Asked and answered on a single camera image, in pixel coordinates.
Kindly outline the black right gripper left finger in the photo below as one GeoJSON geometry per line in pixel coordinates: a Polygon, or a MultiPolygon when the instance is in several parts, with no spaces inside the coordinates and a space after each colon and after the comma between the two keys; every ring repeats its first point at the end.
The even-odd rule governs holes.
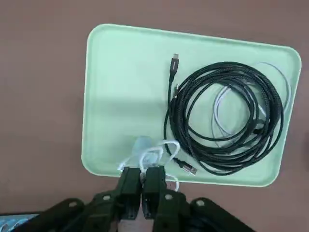
{"type": "Polygon", "coordinates": [[[113,190],[98,193],[89,203],[61,201],[26,223],[28,232],[116,232],[122,219],[134,220],[142,184],[138,168],[124,168],[113,190]]]}

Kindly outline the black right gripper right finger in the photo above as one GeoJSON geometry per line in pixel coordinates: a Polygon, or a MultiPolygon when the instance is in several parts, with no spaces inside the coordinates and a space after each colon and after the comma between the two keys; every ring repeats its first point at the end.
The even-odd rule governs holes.
{"type": "Polygon", "coordinates": [[[167,188],[164,167],[146,171],[142,209],[153,220],[154,232],[251,232],[253,229],[208,198],[188,202],[186,196],[167,188]]]}

